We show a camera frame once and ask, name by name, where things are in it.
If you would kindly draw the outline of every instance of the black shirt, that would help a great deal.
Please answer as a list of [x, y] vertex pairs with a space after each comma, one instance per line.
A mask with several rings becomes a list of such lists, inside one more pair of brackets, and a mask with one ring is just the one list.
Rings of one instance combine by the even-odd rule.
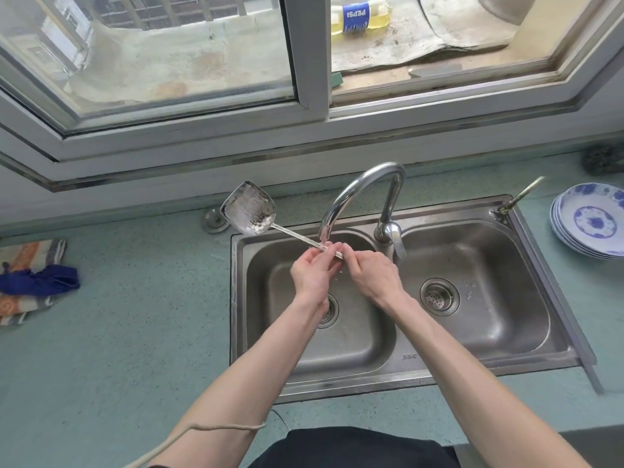
[[249, 468], [460, 468], [455, 450], [355, 427], [301, 429], [271, 445]]

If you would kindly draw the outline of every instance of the double sink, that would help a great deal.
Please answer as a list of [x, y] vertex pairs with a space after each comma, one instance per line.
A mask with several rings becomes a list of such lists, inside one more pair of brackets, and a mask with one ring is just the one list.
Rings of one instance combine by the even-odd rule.
[[[509, 196], [395, 211], [406, 256], [404, 289], [495, 374], [578, 366], [595, 356], [543, 263], [524, 220], [491, 211]], [[379, 215], [337, 220], [332, 241], [397, 261], [374, 237]], [[292, 227], [316, 238], [319, 224]], [[306, 244], [269, 231], [232, 237], [231, 361], [294, 298], [289, 274]], [[434, 384], [394, 322], [363, 297], [345, 268], [330, 283], [323, 317], [277, 402]]]

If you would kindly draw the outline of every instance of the hand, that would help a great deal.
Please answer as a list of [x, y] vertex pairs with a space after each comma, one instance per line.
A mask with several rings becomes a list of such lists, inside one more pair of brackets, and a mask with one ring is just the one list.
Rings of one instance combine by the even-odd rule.
[[327, 292], [330, 279], [342, 268], [342, 261], [336, 261], [336, 251], [342, 249], [342, 243], [325, 243], [325, 251], [310, 248], [297, 259], [290, 268], [293, 277], [295, 300], [309, 305], [315, 312], [324, 315], [330, 308]]
[[407, 296], [399, 269], [385, 254], [379, 251], [353, 251], [345, 243], [343, 256], [359, 291], [386, 313], [392, 313], [397, 300]]

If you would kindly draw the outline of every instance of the thin black wire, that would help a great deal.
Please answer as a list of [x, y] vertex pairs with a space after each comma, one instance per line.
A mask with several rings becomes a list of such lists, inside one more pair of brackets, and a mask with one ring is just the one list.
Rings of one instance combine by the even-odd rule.
[[290, 432], [290, 429], [288, 428], [288, 424], [286, 424], [286, 422], [284, 421], [284, 418], [280, 416], [280, 414], [275, 409], [271, 409], [269, 412], [273, 412], [277, 417], [279, 417], [279, 419], [281, 420], [281, 423], [284, 424], [284, 427], [286, 428], [286, 432]]

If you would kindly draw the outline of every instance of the sink drain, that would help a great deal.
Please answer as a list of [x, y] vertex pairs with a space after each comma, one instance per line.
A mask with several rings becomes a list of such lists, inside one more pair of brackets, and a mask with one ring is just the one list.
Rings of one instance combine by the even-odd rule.
[[339, 308], [338, 308], [338, 301], [331, 294], [327, 294], [327, 300], [330, 301], [330, 308], [329, 308], [329, 310], [327, 310], [325, 315], [323, 315], [323, 318], [321, 319], [321, 322], [318, 324], [317, 328], [327, 328], [327, 327], [330, 327], [330, 326], [333, 325], [333, 323], [338, 318], [338, 310], [339, 310]]
[[459, 292], [446, 279], [429, 279], [421, 287], [421, 303], [432, 314], [451, 315], [459, 307]]

